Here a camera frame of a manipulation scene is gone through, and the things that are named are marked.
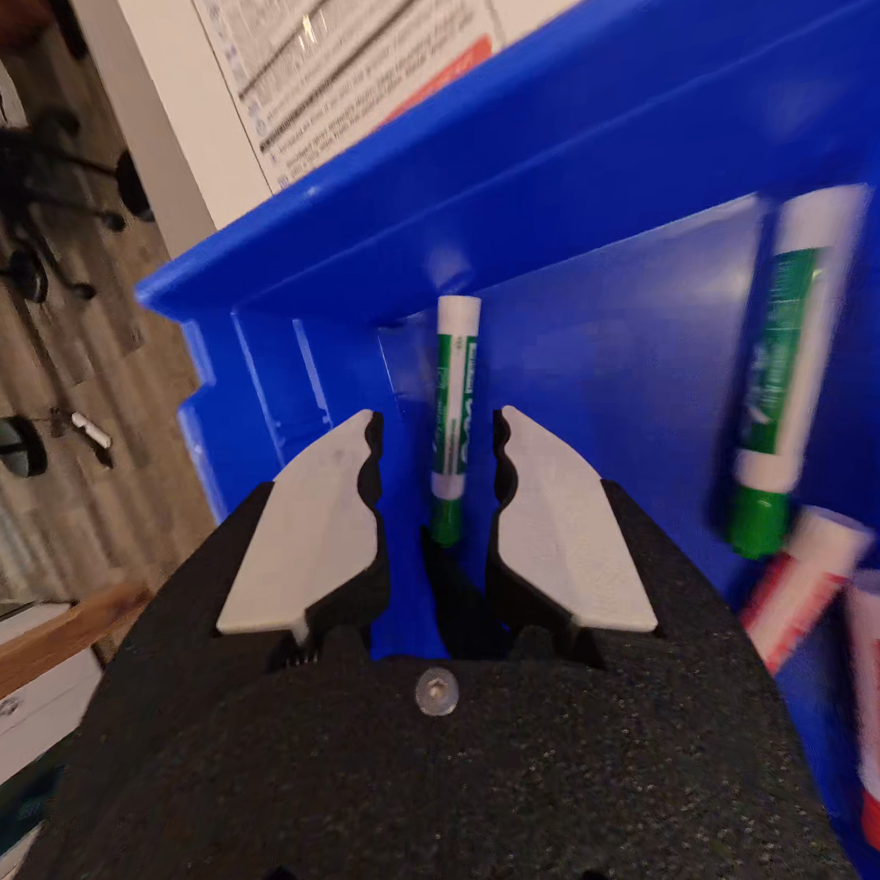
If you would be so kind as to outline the large blue plastic bin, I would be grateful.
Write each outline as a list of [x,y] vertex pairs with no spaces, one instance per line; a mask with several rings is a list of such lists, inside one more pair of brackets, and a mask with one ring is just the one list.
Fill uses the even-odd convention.
[[[878,530],[878,2],[588,2],[138,288],[182,325],[225,522],[209,644],[313,657],[198,709],[125,783],[112,878],[878,878],[856,818],[841,600],[772,677],[729,542],[781,204],[873,196],[781,548]],[[429,532],[437,301],[481,301],[461,540]],[[599,473],[654,632],[509,627],[489,599],[494,413]],[[390,602],[324,636],[217,620],[272,483],[362,410]]]

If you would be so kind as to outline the black office chair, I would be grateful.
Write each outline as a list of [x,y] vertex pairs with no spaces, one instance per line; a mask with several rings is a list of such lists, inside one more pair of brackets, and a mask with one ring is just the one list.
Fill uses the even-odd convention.
[[61,146],[60,136],[76,139],[81,121],[70,109],[52,106],[34,122],[13,123],[10,110],[2,107],[1,128],[1,215],[11,251],[2,265],[2,278],[29,303],[41,304],[50,291],[50,275],[72,295],[87,302],[95,287],[73,280],[62,267],[34,210],[54,209],[99,222],[107,231],[126,230],[127,220],[116,209],[89,203],[84,196],[57,192],[53,183],[75,171],[114,182],[126,214],[154,224],[156,216],[128,149],[114,165],[87,159]]

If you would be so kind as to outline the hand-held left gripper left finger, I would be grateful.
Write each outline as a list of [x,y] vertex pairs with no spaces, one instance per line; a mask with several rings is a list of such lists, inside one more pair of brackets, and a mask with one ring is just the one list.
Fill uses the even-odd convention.
[[381,413],[356,412],[280,471],[219,614],[220,633],[324,636],[384,613],[383,433]]

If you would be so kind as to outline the green marker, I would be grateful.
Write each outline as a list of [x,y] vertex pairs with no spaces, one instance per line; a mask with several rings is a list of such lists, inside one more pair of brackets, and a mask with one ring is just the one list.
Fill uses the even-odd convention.
[[435,544],[455,546],[463,532],[481,301],[444,295],[437,301],[434,426],[430,466]]
[[729,542],[775,555],[800,481],[853,257],[873,188],[827,187],[781,204],[743,400]]

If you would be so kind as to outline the printed paper sheet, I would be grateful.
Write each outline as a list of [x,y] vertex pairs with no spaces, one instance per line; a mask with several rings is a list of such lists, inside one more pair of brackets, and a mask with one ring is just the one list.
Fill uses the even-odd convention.
[[196,1],[238,118],[278,193],[488,60],[486,1]]

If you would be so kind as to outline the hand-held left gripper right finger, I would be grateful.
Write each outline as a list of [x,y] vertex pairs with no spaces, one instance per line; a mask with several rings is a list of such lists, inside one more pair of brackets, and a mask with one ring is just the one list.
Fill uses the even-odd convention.
[[658,621],[600,474],[512,406],[494,413],[489,600],[505,623],[653,633]]

